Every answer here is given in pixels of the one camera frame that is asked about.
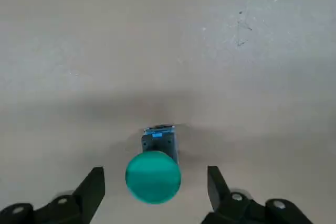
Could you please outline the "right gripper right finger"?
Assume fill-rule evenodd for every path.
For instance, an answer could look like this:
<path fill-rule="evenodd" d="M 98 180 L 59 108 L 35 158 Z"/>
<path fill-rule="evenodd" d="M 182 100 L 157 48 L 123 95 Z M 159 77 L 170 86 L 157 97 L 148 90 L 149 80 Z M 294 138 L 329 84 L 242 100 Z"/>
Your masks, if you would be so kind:
<path fill-rule="evenodd" d="M 207 167 L 207 191 L 213 211 L 202 223 L 312 224 L 292 202 L 272 198 L 261 205 L 227 186 L 217 166 Z"/>

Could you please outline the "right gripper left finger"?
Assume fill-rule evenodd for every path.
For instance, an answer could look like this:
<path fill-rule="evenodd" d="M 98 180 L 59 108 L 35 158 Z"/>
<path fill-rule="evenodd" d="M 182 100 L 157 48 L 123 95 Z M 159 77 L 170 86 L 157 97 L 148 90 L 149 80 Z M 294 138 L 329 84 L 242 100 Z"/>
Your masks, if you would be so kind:
<path fill-rule="evenodd" d="M 104 169 L 95 167 L 71 194 L 60 195 L 39 209 L 27 202 L 7 206 L 1 210 L 1 223 L 91 223 L 105 190 Z"/>

